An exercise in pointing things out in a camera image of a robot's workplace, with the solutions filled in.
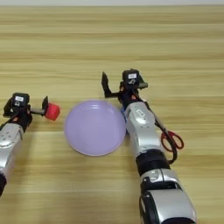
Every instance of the scissors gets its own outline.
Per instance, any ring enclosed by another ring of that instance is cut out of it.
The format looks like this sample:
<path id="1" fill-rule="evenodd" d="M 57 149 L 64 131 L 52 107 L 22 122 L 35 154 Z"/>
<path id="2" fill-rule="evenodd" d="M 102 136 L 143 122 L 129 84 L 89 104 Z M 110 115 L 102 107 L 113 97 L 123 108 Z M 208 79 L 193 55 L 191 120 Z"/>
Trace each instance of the scissors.
<path id="1" fill-rule="evenodd" d="M 173 141 L 173 143 L 175 144 L 175 146 L 176 146 L 176 148 L 178 150 L 184 149 L 184 147 L 185 147 L 184 141 L 183 141 L 183 139 L 179 135 L 177 135 L 176 133 L 174 133 L 172 131 L 169 131 L 169 130 L 166 131 L 166 134 L 169 135 L 169 137 L 171 138 L 171 140 Z M 164 146 L 164 148 L 167 151 L 172 152 L 172 150 L 169 149 L 169 147 L 167 147 L 165 145 L 165 141 L 167 142 L 167 136 L 166 136 L 166 134 L 165 133 L 162 133 L 162 135 L 161 135 L 161 143 L 162 143 L 162 145 Z"/>

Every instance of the black joint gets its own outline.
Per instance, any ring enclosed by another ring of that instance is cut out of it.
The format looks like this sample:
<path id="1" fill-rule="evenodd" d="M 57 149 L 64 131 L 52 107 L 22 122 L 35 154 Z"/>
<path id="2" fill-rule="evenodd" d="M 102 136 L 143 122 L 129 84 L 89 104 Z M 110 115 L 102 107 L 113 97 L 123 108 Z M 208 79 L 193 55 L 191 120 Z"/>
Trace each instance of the black joint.
<path id="1" fill-rule="evenodd" d="M 2 173 L 0 173 L 0 197 L 2 196 L 4 192 L 5 186 L 6 186 L 6 178 Z"/>
<path id="2" fill-rule="evenodd" d="M 165 154 L 161 150 L 147 150 L 136 158 L 138 173 L 144 173 L 156 169 L 171 169 Z"/>
<path id="3" fill-rule="evenodd" d="M 162 224 L 196 224 L 193 220 L 188 218 L 171 218 L 169 220 L 165 220 Z"/>

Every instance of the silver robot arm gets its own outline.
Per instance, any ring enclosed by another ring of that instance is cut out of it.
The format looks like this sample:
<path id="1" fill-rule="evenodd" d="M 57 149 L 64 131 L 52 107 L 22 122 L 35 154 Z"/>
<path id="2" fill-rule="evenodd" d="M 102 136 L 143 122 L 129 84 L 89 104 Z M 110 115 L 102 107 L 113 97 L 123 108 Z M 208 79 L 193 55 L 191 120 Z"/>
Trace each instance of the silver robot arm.
<path id="1" fill-rule="evenodd" d="M 196 213 L 165 158 L 155 117 L 144 102 L 125 111 L 127 131 L 141 176 L 140 213 L 145 224 L 193 224 Z"/>
<path id="2" fill-rule="evenodd" d="M 106 98 L 117 97 L 123 106 L 127 131 L 141 177 L 140 214 L 143 224 L 195 224 L 196 213 L 183 186 L 170 164 L 177 159 L 177 148 L 168 131 L 139 97 L 138 89 L 147 88 L 139 71 L 122 73 L 120 91 L 112 93 L 109 80 L 102 74 L 101 84 Z M 173 158 L 168 161 L 156 132 L 158 126 L 171 145 Z"/>
<path id="3" fill-rule="evenodd" d="M 5 124 L 0 131 L 0 196 L 9 179 L 23 134 L 22 127 L 15 123 Z"/>
<path id="4" fill-rule="evenodd" d="M 29 101 L 28 94 L 15 93 L 3 109 L 3 116 L 9 120 L 0 126 L 0 196 L 9 180 L 23 135 L 32 122 L 32 114 L 54 121 L 60 114 L 59 106 L 48 103 L 48 97 L 43 100 L 42 109 L 31 108 Z"/>

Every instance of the wood grain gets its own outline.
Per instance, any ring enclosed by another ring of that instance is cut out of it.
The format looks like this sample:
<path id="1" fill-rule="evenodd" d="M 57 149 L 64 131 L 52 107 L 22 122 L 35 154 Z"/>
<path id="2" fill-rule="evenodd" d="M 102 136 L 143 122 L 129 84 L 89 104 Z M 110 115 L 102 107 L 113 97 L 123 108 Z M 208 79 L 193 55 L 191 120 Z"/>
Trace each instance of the wood grain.
<path id="1" fill-rule="evenodd" d="M 106 157 L 73 151 L 69 110 L 116 91 L 124 69 L 150 83 L 142 97 L 185 140 L 172 167 L 199 224 L 224 221 L 224 7 L 0 8 L 0 108 L 27 92 L 58 103 L 57 122 L 35 117 L 0 201 L 2 223 L 140 223 L 139 177 L 129 141 Z M 109 100 L 119 107 L 117 100 Z"/>

